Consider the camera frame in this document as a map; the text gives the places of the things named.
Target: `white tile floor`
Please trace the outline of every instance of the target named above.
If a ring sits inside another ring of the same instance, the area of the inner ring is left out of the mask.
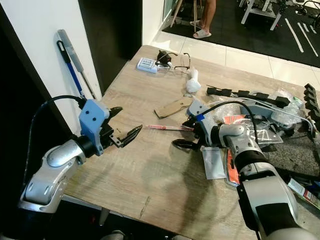
[[[320,91],[320,68],[160,31],[152,46]]]

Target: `slipper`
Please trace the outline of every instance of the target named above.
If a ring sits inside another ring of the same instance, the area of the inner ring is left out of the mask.
[[[202,29],[202,27],[200,27],[200,25],[199,25],[199,22],[200,22],[200,20],[191,21],[191,22],[189,22],[189,23],[190,23],[191,26],[194,26],[194,25],[195,25],[198,29]]]
[[[195,39],[202,39],[202,38],[206,38],[206,37],[210,37],[211,36],[211,33],[207,33],[205,32],[205,30],[201,29],[199,31],[197,31],[196,33],[193,34],[193,37]]]

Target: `white tissue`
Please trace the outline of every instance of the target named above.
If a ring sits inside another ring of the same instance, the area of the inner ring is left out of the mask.
[[[186,91],[190,94],[197,92],[201,88],[198,82],[198,73],[194,66],[190,68],[191,79],[186,82]]]

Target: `white wall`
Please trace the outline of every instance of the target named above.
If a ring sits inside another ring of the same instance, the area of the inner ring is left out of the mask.
[[[52,97],[65,94],[79,96],[56,45],[56,41],[59,40],[57,30],[65,29],[93,91],[98,100],[101,99],[78,0],[0,0],[0,3]],[[89,97],[90,92],[78,72],[77,76],[84,94]],[[78,134],[80,110],[77,104],[72,100],[63,99],[56,101],[56,105],[71,131]]]
[[[142,45],[156,36],[163,21],[165,0],[142,0]]]

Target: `eyeglasses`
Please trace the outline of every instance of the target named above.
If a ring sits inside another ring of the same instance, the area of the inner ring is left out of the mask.
[[[185,58],[182,57],[181,58],[181,64],[182,65],[175,66],[175,67],[170,67],[167,64],[158,64],[157,65],[157,71],[159,73],[166,74],[166,73],[168,73],[170,71],[170,69],[173,69],[174,73],[177,74],[177,75],[188,74],[188,70],[190,69],[190,64],[191,64],[191,57],[190,57],[189,53],[187,53],[187,52],[184,52],[183,55],[184,56],[188,56],[188,62],[189,63],[188,63],[187,66],[184,65]]]

